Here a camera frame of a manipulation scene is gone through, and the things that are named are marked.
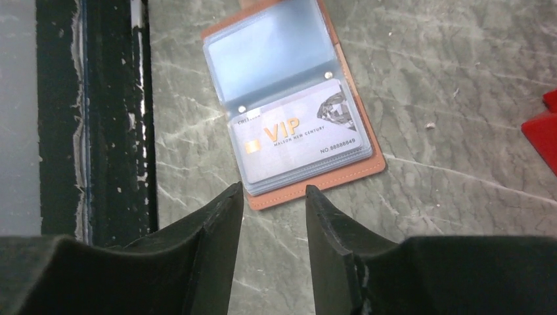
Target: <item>brown leather edge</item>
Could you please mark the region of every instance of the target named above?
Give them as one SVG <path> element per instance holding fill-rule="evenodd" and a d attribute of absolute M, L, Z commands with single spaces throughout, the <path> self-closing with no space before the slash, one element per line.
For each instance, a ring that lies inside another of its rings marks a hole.
<path fill-rule="evenodd" d="M 281 1 L 282 0 L 262 0 L 254 3 L 254 1 L 252 0 L 240 0 L 240 5 L 242 6 L 242 8 L 245 9 L 227 18 L 226 20 L 204 30 L 201 35 L 202 39 L 244 18 L 261 12 L 262 10 L 265 10 L 266 8 L 269 8 L 270 6 Z M 321 174 L 307 180 L 303 180 L 301 182 L 297 182 L 295 184 L 291 184 L 286 187 L 279 188 L 277 190 L 273 190 L 272 192 L 268 192 L 258 196 L 251 196 L 247 194 L 246 198 L 248 199 L 248 203 L 250 204 L 252 210 L 263 210 L 274 205 L 279 205 L 281 203 L 300 198 L 305 195 L 305 187 L 308 184 L 315 185 L 321 190 L 325 190 L 327 188 L 339 186 L 356 179 L 361 179 L 363 177 L 379 173 L 386 167 L 385 158 L 381 153 L 381 148 L 379 147 L 377 137 L 373 132 L 371 122 L 366 113 L 361 97 L 359 96 L 359 93 L 356 89 L 354 79 L 352 77 L 352 74 L 350 73 L 350 69 L 348 68 L 346 58 L 344 56 L 344 53 L 342 52 L 342 48 L 340 46 L 338 36 L 331 22 L 330 16 L 326 10 L 323 0 L 317 0 L 317 3 L 327 26 L 331 42 L 334 45 L 338 59 L 340 61 L 340 64 L 342 65 L 342 69 L 344 71 L 348 86 L 350 87 L 352 95 L 354 96 L 354 101 L 356 102 L 356 105 L 358 107 L 358 112 L 364 123 L 366 133 L 372 143 L 374 152 L 372 156 L 367 159 L 352 163 L 350 165 L 346 165 L 345 167 L 335 169 L 331 172 Z"/>

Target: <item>vip card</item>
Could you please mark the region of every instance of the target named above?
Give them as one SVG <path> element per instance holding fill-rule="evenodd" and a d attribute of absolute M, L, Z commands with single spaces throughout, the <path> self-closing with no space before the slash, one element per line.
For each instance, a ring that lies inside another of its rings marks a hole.
<path fill-rule="evenodd" d="M 354 152 L 362 146 L 354 119 L 336 79 L 235 117 L 230 128 L 244 180 L 254 184 Z"/>

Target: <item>card holder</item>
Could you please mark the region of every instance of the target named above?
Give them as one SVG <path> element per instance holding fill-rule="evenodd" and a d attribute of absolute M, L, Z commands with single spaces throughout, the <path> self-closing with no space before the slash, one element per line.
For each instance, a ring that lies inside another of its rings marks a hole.
<path fill-rule="evenodd" d="M 384 169 L 321 0 L 261 1 L 202 37 L 252 209 Z"/>

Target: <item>gray graphic on card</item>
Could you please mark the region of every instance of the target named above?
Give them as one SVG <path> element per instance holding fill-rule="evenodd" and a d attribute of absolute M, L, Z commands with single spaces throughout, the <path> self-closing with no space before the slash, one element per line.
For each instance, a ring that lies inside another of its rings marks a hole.
<path fill-rule="evenodd" d="M 356 131 L 356 126 L 348 110 L 348 104 L 343 92 L 338 92 L 327 98 L 327 100 L 319 106 L 317 118 Z"/>

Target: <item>gray marble table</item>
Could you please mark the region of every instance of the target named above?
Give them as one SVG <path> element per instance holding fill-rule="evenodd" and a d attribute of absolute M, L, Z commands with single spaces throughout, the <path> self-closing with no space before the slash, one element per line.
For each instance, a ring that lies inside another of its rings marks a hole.
<path fill-rule="evenodd" d="M 393 241 L 557 235 L 520 131 L 557 87 L 555 0 L 325 0 L 388 169 L 326 195 Z M 150 1 L 161 227 L 240 180 L 200 32 L 237 0 Z M 426 124 L 435 123 L 435 129 Z M 314 314 L 302 200 L 244 210 L 229 314 Z"/>

